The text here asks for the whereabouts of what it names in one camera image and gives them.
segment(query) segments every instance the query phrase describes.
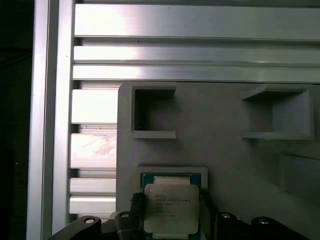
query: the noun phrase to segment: square holder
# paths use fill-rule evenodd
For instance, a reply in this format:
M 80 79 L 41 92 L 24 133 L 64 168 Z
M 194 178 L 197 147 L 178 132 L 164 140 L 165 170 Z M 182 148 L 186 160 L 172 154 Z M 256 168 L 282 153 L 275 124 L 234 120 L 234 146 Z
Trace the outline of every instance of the square holder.
M 258 117 L 266 121 L 271 129 L 246 132 L 242 136 L 244 139 L 314 139 L 314 111 L 309 86 L 264 84 L 243 92 L 241 96 L 249 105 L 267 106 L 272 113 L 270 118 L 270 112 L 257 111 L 256 114 L 260 114 Z
M 136 139 L 175 139 L 176 132 L 166 124 L 166 105 L 172 104 L 176 83 L 139 82 L 131 86 L 131 137 Z

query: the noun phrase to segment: reflective metal surface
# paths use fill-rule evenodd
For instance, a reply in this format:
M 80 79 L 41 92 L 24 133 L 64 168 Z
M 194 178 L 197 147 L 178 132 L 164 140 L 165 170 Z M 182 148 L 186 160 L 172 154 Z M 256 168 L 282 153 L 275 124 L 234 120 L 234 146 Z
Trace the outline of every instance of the reflective metal surface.
M 51 236 L 58 1 L 34 3 L 26 239 Z
M 88 168 L 88 169 L 79 169 L 78 178 L 116 178 L 116 169 L 105 169 L 105 168 Z
M 84 3 L 114 3 L 114 0 L 84 0 Z M 121 0 L 117 3 L 140 4 L 188 4 L 188 5 L 218 5 L 218 6 L 261 6 L 261 7 L 318 7 L 318 0 Z
M 316 8 L 77 4 L 74 34 L 318 41 L 319 21 Z
M 70 223 L 69 174 L 71 136 L 72 62 L 74 49 L 73 0 L 59 1 L 58 54 L 53 167 L 52 234 Z
M 116 195 L 116 179 L 71 178 L 70 193 L 72 195 Z
M 115 196 L 71 196 L 71 214 L 112 214 L 116 211 Z
M 117 102 L 118 88 L 73 90 L 71 121 L 73 124 L 116 124 Z
M 70 166 L 73 169 L 115 169 L 117 135 L 72 134 Z
M 74 80 L 164 80 L 256 83 L 319 83 L 317 67 L 197 65 L 75 65 Z
M 190 64 L 320 67 L 320 49 L 297 46 L 75 46 L 76 64 Z

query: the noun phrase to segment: dark background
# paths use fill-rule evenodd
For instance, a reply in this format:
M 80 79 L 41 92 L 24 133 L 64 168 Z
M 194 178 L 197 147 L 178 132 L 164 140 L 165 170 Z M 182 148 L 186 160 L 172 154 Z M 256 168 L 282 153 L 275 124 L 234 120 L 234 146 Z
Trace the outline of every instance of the dark background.
M 33 18 L 33 0 L 0 0 L 1 239 L 26 239 Z

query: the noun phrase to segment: metal bolt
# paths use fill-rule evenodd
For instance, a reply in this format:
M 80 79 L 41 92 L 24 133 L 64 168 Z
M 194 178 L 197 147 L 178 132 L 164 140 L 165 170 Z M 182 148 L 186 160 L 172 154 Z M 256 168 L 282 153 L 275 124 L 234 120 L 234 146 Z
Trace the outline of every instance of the metal bolt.
M 94 221 L 95 221 L 94 219 L 88 218 L 88 219 L 86 219 L 84 222 L 85 222 L 86 224 L 92 224 Z
M 259 219 L 258 221 L 259 221 L 259 223 L 261 223 L 261 224 L 269 224 L 268 220 L 263 219 L 263 218 Z
M 231 215 L 229 214 L 229 213 L 227 213 L 227 212 L 225 212 L 225 213 L 222 213 L 222 215 L 221 215 L 222 217 L 224 217 L 225 219 L 229 219 L 229 218 L 231 218 Z

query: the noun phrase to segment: white panel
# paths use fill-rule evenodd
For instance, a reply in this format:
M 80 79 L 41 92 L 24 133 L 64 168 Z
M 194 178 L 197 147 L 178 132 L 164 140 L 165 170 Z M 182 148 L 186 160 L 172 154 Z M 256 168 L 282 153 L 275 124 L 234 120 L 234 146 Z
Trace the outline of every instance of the white panel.
M 75 63 L 320 66 L 317 48 L 204 46 L 75 46 Z
M 116 179 L 71 178 L 70 193 L 73 195 L 116 195 Z
M 117 159 L 116 134 L 72 134 L 71 163 L 73 169 L 115 169 Z
M 320 40 L 320 9 L 77 4 L 76 37 Z
M 118 88 L 104 90 L 77 89 L 72 94 L 73 124 L 116 124 Z
M 70 214 L 112 214 L 115 211 L 115 196 L 71 196 L 70 198 Z
M 74 80 L 320 83 L 320 68 L 194 65 L 75 65 Z

